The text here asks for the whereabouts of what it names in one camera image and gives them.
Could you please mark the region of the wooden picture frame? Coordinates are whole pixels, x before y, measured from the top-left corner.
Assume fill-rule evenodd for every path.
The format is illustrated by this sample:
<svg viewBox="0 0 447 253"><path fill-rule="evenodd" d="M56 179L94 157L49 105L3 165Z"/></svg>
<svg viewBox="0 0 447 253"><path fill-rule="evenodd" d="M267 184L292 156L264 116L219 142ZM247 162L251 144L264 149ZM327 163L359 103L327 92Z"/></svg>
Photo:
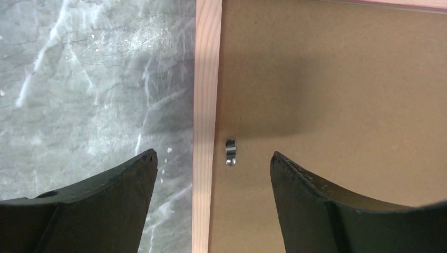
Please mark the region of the wooden picture frame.
<svg viewBox="0 0 447 253"><path fill-rule="evenodd" d="M333 1L446 14L446 1ZM210 252L223 1L198 1L193 113L192 251Z"/></svg>

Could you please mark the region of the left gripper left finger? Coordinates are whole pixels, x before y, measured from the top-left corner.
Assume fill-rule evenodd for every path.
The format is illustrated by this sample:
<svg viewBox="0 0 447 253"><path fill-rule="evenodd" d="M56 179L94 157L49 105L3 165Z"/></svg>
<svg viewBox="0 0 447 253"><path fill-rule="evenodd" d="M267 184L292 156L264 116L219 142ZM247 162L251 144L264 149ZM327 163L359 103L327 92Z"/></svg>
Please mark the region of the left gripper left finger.
<svg viewBox="0 0 447 253"><path fill-rule="evenodd" d="M1 252L137 252L158 172L149 149L35 198L1 202Z"/></svg>

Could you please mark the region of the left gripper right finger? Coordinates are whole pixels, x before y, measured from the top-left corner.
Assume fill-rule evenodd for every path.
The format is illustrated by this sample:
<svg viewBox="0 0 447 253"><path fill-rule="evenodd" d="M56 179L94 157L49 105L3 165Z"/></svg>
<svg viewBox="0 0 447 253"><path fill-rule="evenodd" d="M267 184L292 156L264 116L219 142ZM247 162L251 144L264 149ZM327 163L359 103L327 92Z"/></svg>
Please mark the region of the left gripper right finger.
<svg viewBox="0 0 447 253"><path fill-rule="evenodd" d="M446 202L408 207L376 200L280 152L270 177L287 252L446 252Z"/></svg>

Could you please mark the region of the brown backing board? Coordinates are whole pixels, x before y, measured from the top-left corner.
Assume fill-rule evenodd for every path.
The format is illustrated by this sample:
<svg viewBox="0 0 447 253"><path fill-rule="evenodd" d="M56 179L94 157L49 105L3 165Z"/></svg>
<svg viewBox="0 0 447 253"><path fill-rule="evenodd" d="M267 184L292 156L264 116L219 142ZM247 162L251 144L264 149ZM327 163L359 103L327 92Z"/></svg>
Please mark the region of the brown backing board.
<svg viewBox="0 0 447 253"><path fill-rule="evenodd" d="M284 252L275 151L371 198L445 200L446 14L223 1L210 252Z"/></svg>

